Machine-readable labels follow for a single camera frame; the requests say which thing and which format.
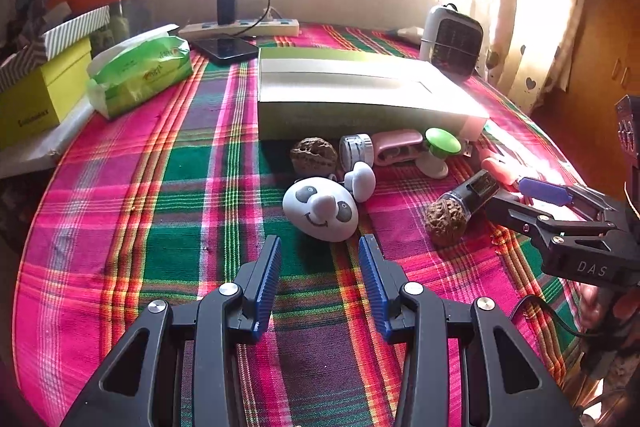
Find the plaid tablecloth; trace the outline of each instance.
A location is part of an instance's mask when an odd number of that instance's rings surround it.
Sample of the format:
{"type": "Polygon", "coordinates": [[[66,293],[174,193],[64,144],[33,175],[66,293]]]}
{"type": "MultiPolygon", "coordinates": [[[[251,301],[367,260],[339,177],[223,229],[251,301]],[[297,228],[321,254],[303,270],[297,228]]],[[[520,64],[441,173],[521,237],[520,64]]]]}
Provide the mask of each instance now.
{"type": "MultiPolygon", "coordinates": [[[[334,26],[304,25],[296,38],[258,44],[417,55],[379,32],[334,26]]],[[[283,263],[273,317],[257,346],[239,350],[248,424],[391,425],[403,349],[375,332],[358,238],[321,243],[284,217],[282,197],[295,179],[290,143],[258,142],[256,62],[220,68],[191,56],[192,77],[111,123],[94,116],[52,179],[16,290],[14,356],[23,393],[57,426],[146,303],[202,297],[233,279],[274,233],[283,263]]],[[[476,80],[466,89],[491,115],[481,146],[508,150],[550,181],[578,179],[510,102],[476,80]]],[[[525,237],[476,216],[459,245],[433,247],[423,207],[472,174],[461,157],[448,163],[441,181],[412,164],[376,168],[359,232],[374,232],[386,258],[442,297],[471,303],[490,296],[509,312],[519,297],[536,293],[572,323],[574,285],[542,274],[525,237]]],[[[531,308],[517,325],[561,380],[577,343],[531,308]]],[[[460,375],[457,352],[450,352],[450,425],[457,426],[460,375]]],[[[183,413],[187,419],[188,396],[183,413]]]]}

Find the green knob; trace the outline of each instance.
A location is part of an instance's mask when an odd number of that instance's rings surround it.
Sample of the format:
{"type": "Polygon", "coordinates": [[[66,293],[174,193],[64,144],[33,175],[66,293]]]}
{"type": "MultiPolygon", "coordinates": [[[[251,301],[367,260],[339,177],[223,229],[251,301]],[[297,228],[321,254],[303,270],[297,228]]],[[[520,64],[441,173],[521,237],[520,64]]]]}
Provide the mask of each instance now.
{"type": "Polygon", "coordinates": [[[427,129],[424,136],[430,144],[431,154],[442,160],[451,154],[458,154],[462,149],[458,138],[444,129],[432,127],[427,129]]]}

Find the white power strip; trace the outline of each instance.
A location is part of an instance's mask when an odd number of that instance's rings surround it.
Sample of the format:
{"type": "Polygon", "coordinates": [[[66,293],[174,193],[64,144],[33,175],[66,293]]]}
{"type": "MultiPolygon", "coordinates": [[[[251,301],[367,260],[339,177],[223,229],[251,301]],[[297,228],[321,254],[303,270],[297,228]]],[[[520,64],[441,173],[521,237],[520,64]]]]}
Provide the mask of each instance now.
{"type": "MultiPolygon", "coordinates": [[[[215,22],[203,22],[200,24],[189,24],[178,31],[178,35],[185,40],[195,41],[208,39],[220,35],[233,35],[243,28],[255,24],[257,19],[240,19],[233,24],[218,25],[215,22]]],[[[263,36],[283,36],[297,37],[300,32],[300,24],[295,19],[274,19],[272,21],[262,21],[255,28],[243,33],[241,37],[263,37],[263,36]]]]}

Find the smartphone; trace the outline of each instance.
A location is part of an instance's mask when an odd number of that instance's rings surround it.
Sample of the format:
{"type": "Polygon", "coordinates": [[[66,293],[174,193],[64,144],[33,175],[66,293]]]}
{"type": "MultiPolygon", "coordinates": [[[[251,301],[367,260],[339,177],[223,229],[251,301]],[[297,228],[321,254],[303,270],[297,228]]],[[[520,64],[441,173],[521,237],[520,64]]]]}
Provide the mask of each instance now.
{"type": "Polygon", "coordinates": [[[201,39],[191,44],[219,66],[234,62],[244,62],[258,56],[258,47],[242,39],[220,37],[217,39],[201,39]]]}

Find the walnut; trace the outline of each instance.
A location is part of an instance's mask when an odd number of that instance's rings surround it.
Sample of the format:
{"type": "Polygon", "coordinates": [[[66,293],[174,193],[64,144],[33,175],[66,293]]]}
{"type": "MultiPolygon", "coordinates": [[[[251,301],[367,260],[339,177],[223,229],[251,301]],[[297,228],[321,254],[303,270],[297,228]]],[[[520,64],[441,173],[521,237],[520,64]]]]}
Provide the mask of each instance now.
{"type": "Polygon", "coordinates": [[[427,207],[424,225],[434,245],[451,247],[465,233],[465,212],[455,200],[437,200],[427,207]]]}
{"type": "Polygon", "coordinates": [[[296,143],[289,153],[293,170],[298,176],[325,177],[335,171],[338,153],[322,138],[305,138],[296,143]]]}

